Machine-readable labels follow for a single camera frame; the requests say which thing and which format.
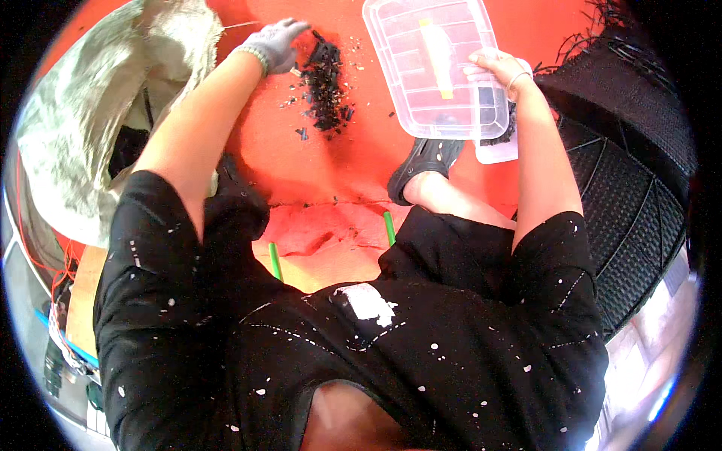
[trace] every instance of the wrist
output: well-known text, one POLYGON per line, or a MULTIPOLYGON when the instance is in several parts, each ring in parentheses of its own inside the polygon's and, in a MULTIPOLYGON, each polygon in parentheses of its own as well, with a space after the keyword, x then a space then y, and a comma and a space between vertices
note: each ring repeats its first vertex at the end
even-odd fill
POLYGON ((508 96, 513 102, 518 102, 520 98, 534 95, 535 92, 540 92, 539 87, 530 76, 524 75, 514 81, 508 96))
POLYGON ((250 46, 244 46, 244 45, 236 47, 234 49, 234 51, 235 52, 243 52, 245 54, 255 56, 256 60, 261 65, 261 78, 266 78, 266 76, 269 73, 269 60, 265 53, 261 52, 257 48, 250 47, 250 46))

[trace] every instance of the gray work glove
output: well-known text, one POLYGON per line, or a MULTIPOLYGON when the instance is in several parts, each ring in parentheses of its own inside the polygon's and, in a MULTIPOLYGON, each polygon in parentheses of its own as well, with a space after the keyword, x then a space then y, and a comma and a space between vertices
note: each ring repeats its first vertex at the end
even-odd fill
POLYGON ((291 43, 301 33, 311 28, 307 22, 288 18, 266 25, 261 31, 248 36, 237 51, 253 54, 264 67, 264 76, 288 72, 296 62, 297 51, 291 43))

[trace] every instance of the black woven mat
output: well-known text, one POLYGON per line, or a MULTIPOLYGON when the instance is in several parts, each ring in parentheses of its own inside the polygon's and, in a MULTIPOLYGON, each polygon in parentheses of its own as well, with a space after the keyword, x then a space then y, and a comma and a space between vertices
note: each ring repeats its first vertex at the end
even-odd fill
MULTIPOLYGON (((607 136, 686 205, 689 178, 697 169, 691 128, 675 95, 610 50, 618 42, 641 47, 641 38, 630 33, 607 27, 579 56, 535 80, 557 111, 607 136)), ((656 58, 651 50, 645 54, 656 58)))
POLYGON ((562 116, 596 265, 605 340, 652 295, 685 237, 684 210, 672 192, 608 137, 562 116))

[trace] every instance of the white pocket patch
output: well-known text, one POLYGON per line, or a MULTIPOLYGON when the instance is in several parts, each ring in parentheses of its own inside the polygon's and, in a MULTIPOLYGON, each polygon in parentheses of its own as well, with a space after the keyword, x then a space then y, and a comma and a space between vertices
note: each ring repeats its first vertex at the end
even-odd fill
POLYGON ((391 317, 396 316, 393 308, 398 304, 387 302, 381 297, 381 293, 369 284, 358 284, 337 288, 334 296, 345 294, 354 309, 356 317, 360 320, 371 320, 378 318, 376 324, 381 327, 391 325, 391 317))

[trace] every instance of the clear plastic box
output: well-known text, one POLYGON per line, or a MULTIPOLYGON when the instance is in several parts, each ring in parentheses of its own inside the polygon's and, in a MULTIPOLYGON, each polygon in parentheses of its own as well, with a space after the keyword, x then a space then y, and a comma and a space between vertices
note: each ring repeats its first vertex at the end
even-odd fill
POLYGON ((509 125, 503 86, 471 83, 469 55, 496 49, 480 0, 366 0, 373 46, 404 130, 417 138, 493 139, 509 125))

